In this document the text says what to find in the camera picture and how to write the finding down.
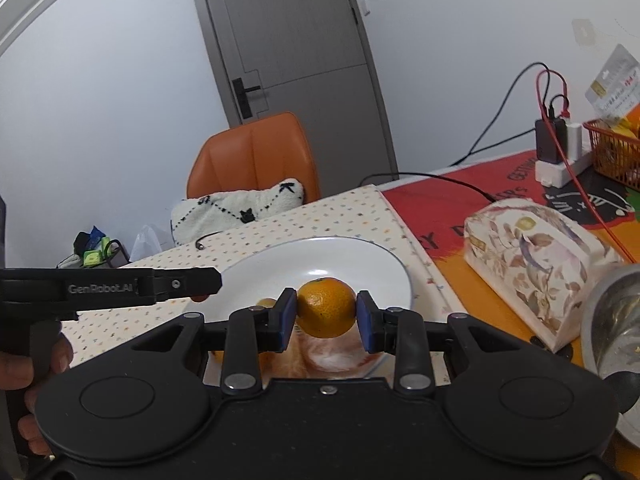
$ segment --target plastic bag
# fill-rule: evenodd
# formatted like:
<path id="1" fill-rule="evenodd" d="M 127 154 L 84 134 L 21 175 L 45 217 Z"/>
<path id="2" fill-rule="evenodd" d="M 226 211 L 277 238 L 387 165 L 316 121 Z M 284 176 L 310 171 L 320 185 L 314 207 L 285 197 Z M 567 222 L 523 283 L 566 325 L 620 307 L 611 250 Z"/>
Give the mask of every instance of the plastic bag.
<path id="1" fill-rule="evenodd" d="M 129 259 L 132 262 L 154 256 L 175 246 L 171 235 L 156 225 L 145 225 L 136 236 Z"/>

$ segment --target blue gripper pad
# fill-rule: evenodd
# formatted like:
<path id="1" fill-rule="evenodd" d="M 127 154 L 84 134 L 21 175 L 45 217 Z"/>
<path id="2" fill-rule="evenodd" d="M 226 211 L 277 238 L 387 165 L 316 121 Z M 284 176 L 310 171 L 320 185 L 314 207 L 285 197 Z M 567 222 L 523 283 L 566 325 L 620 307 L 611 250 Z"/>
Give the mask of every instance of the blue gripper pad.
<path id="1" fill-rule="evenodd" d="M 276 352 L 284 352 L 289 345 L 289 339 L 291 339 L 291 332 L 293 331 L 293 325 L 296 322 L 296 312 L 298 310 L 298 295 L 295 289 L 286 288 L 276 304 L 271 309 L 270 315 L 273 313 L 277 315 L 277 326 L 280 328 L 280 349 Z"/>
<path id="2" fill-rule="evenodd" d="M 371 297 L 368 292 L 360 291 L 356 298 L 356 320 L 358 321 L 358 331 L 362 345 L 368 353 L 375 353 L 373 337 L 372 312 L 367 307 L 367 300 Z"/>

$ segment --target orange fruit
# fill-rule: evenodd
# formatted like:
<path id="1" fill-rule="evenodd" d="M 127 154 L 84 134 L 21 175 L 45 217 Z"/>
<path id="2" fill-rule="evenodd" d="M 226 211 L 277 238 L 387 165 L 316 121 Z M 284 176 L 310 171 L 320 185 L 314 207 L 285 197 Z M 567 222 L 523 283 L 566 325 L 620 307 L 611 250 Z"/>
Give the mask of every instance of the orange fruit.
<path id="1" fill-rule="evenodd" d="M 335 278 L 305 283 L 298 291 L 298 326 L 313 337 L 338 337 L 355 322 L 355 299 L 353 289 Z"/>
<path id="2" fill-rule="evenodd" d="M 275 304 L 276 300 L 273 300 L 271 298 L 262 298 L 260 301 L 258 301 L 258 303 L 256 303 L 256 305 L 263 306 L 265 308 L 273 308 L 273 305 Z"/>

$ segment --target light switch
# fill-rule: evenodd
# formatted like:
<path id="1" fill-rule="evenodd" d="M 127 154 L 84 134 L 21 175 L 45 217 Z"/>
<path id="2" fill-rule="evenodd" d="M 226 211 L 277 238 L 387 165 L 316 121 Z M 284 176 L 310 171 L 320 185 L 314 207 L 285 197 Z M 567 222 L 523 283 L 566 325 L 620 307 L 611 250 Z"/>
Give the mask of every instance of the light switch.
<path id="1" fill-rule="evenodd" d="M 369 16 L 371 14 L 371 8 L 369 7 L 368 0 L 362 0 L 360 3 L 360 10 L 363 16 Z"/>

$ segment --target finger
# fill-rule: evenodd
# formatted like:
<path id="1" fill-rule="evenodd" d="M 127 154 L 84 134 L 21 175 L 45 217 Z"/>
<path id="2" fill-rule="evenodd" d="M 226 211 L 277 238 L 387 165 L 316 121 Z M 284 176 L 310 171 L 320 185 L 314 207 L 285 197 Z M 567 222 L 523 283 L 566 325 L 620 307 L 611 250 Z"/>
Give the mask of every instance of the finger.
<path id="1" fill-rule="evenodd" d="M 33 381 L 30 357 L 0 352 L 0 390 L 20 390 Z"/>
<path id="2" fill-rule="evenodd" d="M 45 442 L 45 440 L 42 437 L 34 438 L 33 440 L 30 440 L 29 449 L 31 449 L 31 452 L 36 455 L 49 456 L 51 454 L 49 445 Z"/>
<path id="3" fill-rule="evenodd" d="M 38 394 L 40 393 L 40 389 L 43 387 L 44 382 L 45 381 L 32 386 L 24 393 L 24 405 L 31 413 L 35 413 L 36 400 L 38 399 Z"/>
<path id="4" fill-rule="evenodd" d="M 21 418 L 18 421 L 18 431 L 24 440 L 33 440 L 34 438 L 42 437 L 34 415 L 25 415 Z"/>
<path id="5" fill-rule="evenodd" d="M 51 350 L 51 371 L 55 374 L 66 372 L 73 357 L 74 351 L 71 348 L 71 343 L 61 334 L 60 339 Z"/>

